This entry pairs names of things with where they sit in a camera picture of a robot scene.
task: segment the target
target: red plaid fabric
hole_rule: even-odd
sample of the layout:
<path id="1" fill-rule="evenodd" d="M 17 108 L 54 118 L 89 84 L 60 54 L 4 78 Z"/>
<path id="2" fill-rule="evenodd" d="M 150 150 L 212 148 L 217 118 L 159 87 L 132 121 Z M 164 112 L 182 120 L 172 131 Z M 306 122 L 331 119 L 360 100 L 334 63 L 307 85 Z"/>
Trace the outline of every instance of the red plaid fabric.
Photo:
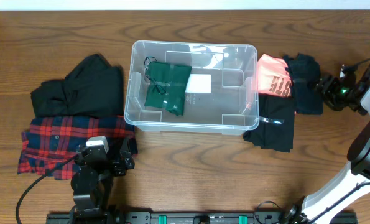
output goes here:
<path id="1" fill-rule="evenodd" d="M 30 131 L 22 132 L 22 153 L 17 173 L 44 175 L 56 166 L 75 156 L 90 137 L 106 136 L 109 147 L 114 148 L 118 139 L 134 138 L 134 126 L 122 116 L 95 119 L 85 116 L 57 116 L 35 118 Z M 71 179 L 80 168 L 74 163 L 56 170 L 56 180 Z"/>

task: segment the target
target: wood tabletop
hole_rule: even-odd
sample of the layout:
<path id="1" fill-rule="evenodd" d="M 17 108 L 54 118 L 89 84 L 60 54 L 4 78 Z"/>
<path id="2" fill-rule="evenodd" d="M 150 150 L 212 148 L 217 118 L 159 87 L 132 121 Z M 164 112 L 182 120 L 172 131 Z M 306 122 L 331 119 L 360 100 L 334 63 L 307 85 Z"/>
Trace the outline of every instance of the wood tabletop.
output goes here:
<path id="1" fill-rule="evenodd" d="M 120 64 L 127 79 L 131 47 L 140 39 L 252 44 L 259 56 L 301 52 L 337 75 L 342 63 L 370 57 L 370 11 L 0 12 L 0 223 L 15 223 L 17 200 L 37 178 L 16 174 L 20 133 L 34 118 L 30 92 L 97 52 Z M 155 211 L 250 211 L 265 200 L 288 207 L 343 168 L 368 121 L 349 108 L 298 114 L 289 154 L 261 150 L 241 136 L 137 130 L 136 168 L 115 179 L 111 203 Z M 69 211 L 72 194 L 70 181 L 41 181 L 24 199 L 23 223 Z M 349 209 L 370 224 L 370 194 Z"/>

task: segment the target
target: folded clothing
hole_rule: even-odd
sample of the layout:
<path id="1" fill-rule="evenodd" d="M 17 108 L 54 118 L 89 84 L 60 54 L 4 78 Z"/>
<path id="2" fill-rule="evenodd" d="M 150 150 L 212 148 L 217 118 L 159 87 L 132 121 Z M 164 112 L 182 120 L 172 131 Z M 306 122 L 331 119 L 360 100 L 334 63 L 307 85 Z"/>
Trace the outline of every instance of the folded clothing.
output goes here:
<path id="1" fill-rule="evenodd" d="M 150 79 L 145 106 L 166 109 L 177 116 L 183 115 L 185 90 L 191 66 L 151 62 L 146 75 Z"/>
<path id="2" fill-rule="evenodd" d="M 295 111 L 300 114 L 322 114 L 323 99 L 309 88 L 311 83 L 320 78 L 319 64 L 313 57 L 304 54 L 298 54 L 295 59 L 286 55 L 283 59 L 289 66 L 287 71 L 293 83 L 291 95 L 295 98 Z"/>
<path id="3" fill-rule="evenodd" d="M 22 152 L 17 173 L 48 174 L 56 166 L 75 156 L 90 137 L 106 136 L 109 151 L 119 150 L 120 140 L 128 137 L 131 154 L 137 154 L 134 126 L 122 116 L 95 119 L 86 116 L 35 118 L 30 130 L 22 132 Z M 67 180 L 80 170 L 69 162 L 56 170 L 56 180 Z"/>
<path id="4" fill-rule="evenodd" d="M 291 96 L 291 78 L 283 59 L 262 55 L 257 63 L 258 93 Z"/>
<path id="5" fill-rule="evenodd" d="M 85 58 L 64 80 L 50 80 L 31 92 L 37 118 L 123 115 L 123 75 L 98 54 Z"/>
<path id="6" fill-rule="evenodd" d="M 295 100 L 259 94 L 258 101 L 259 116 L 267 122 L 260 121 L 255 130 L 243 134 L 243 139 L 261 149 L 290 152 L 294 138 Z"/>

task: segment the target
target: white wall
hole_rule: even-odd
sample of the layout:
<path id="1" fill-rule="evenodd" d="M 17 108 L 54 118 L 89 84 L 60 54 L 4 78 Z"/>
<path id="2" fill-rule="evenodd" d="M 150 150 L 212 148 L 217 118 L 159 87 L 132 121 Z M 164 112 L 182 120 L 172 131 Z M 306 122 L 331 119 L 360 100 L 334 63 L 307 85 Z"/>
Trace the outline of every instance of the white wall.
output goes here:
<path id="1" fill-rule="evenodd" d="M 370 0 L 0 0 L 0 11 L 147 9 L 370 9 Z"/>

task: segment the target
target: pink folded shirt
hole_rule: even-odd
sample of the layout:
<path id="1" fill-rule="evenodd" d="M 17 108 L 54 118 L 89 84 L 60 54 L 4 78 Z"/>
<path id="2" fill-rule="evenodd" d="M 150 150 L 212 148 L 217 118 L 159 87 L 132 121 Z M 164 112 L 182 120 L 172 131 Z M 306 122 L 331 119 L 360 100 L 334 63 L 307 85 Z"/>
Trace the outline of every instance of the pink folded shirt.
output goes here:
<path id="1" fill-rule="evenodd" d="M 262 55 L 257 63 L 258 93 L 280 97 L 291 96 L 291 78 L 283 59 Z"/>

